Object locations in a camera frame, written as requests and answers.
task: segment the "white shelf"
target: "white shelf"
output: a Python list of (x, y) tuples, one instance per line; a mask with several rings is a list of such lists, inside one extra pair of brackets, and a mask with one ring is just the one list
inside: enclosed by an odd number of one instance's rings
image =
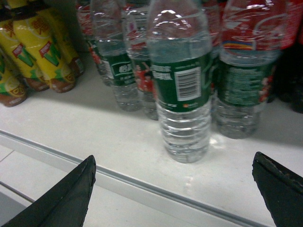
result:
[(302, 114), (276, 100), (266, 106), (254, 136), (232, 140), (213, 128), (203, 159), (181, 164), (166, 153), (158, 122), (147, 119), (142, 111), (120, 110), (90, 56), (82, 56), (86, 72), (73, 90), (31, 93), (18, 106), (0, 107), (0, 133), (4, 135), (0, 144), (16, 149), (15, 140), (74, 160), (93, 154), (99, 170), (195, 201), (247, 226), (275, 226), (253, 180), (251, 165), (255, 153), (261, 151), (303, 175)]

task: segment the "store shelf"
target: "store shelf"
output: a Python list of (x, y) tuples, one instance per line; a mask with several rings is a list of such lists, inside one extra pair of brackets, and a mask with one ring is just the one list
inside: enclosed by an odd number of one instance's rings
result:
[[(43, 161), (12, 151), (0, 161), (0, 225), (6, 223), (59, 182), (76, 163), (56, 157), (33, 147), (26, 153), (36, 154)], [(50, 164), (62, 165), (65, 171)], [(114, 188), (115, 192), (100, 185)], [(133, 195), (136, 200), (152, 201), (149, 206), (121, 194)], [(84, 227), (240, 227), (223, 218), (172, 200), (147, 193), (135, 186), (96, 173)]]
[[(302, 114), (276, 100), (266, 106), (257, 133), (245, 140), (226, 138), (213, 125), (208, 153), (199, 162), (181, 164), (166, 153), (158, 122), (142, 111), (120, 110), (90, 56), (82, 57), (86, 72), (75, 89), (32, 92), (18, 106), (0, 107), (1, 145), (61, 170), (60, 162), (43, 160), (32, 148), (74, 163), (93, 154), (104, 176), (243, 226), (275, 226), (251, 165), (261, 151), (303, 175)], [(115, 191), (114, 185), (102, 187)], [(123, 196), (153, 206), (149, 199)]]

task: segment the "bottle neck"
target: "bottle neck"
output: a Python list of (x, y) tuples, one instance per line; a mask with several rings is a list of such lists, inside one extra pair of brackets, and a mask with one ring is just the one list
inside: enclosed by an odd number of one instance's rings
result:
[(0, 9), (0, 22), (9, 20), (12, 17), (9, 15), (8, 11), (5, 8)]
[(29, 5), (11, 9), (11, 14), (13, 20), (23, 20), (37, 15)]
[(30, 7), (32, 7), (36, 12), (44, 9), (50, 8), (43, 0), (35, 0), (29, 2)]

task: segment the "plastic water bottle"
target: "plastic water bottle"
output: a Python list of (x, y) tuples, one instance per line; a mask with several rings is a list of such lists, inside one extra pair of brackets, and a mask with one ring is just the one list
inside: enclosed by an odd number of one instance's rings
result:
[(150, 0), (126, 0), (123, 12), (123, 31), (126, 51), (132, 60), (134, 75), (146, 116), (158, 119), (153, 97), (153, 76), (146, 44), (147, 12)]
[(178, 162), (195, 162), (208, 150), (211, 122), (212, 42), (204, 12), (191, 0), (152, 0), (147, 46), (165, 147)]
[(210, 70), (212, 76), (212, 104), (211, 104), (211, 114), (212, 120), (214, 120), (214, 114), (216, 109), (216, 93), (217, 93), (217, 79), (219, 76), (219, 50), (220, 50), (220, 8), (217, 0), (203, 0), (202, 9), (204, 10), (207, 21), (209, 34), (212, 38), (212, 59), (213, 64)]
[(125, 111), (142, 108), (131, 60), (123, 40), (121, 8), (117, 0), (92, 0), (93, 30), (103, 56), (118, 106)]
[(258, 128), (280, 55), (285, 1), (230, 0), (223, 16), (216, 120), (225, 136), (241, 139)]
[(101, 76), (103, 83), (109, 86), (105, 65), (102, 56), (96, 46), (95, 37), (93, 36), (92, 22), (90, 18), (90, 0), (76, 0), (77, 20), (81, 27), (82, 35), (88, 45), (89, 52), (94, 60), (97, 71)]

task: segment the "yellow bottle label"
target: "yellow bottle label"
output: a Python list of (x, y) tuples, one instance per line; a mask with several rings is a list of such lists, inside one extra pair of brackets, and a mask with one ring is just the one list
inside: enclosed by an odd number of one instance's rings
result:
[(45, 18), (51, 26), (66, 61), (70, 63), (74, 58), (78, 58), (78, 53), (72, 45), (67, 27), (59, 12), (55, 8), (48, 8), (38, 11), (37, 14)]
[(11, 73), (2, 55), (0, 55), (0, 93), (14, 97), (21, 97), (25, 93), (24, 87)]
[(0, 22), (0, 45), (6, 54), (17, 64), (24, 77), (44, 81), (42, 71), (35, 59), (15, 36), (12, 20)]
[(68, 75), (62, 73), (62, 69), (67, 71), (66, 62), (52, 38), (50, 26), (41, 16), (14, 21), (13, 26), (16, 37), (36, 59), (46, 80), (74, 82), (74, 79), (70, 79), (74, 78), (70, 70)]

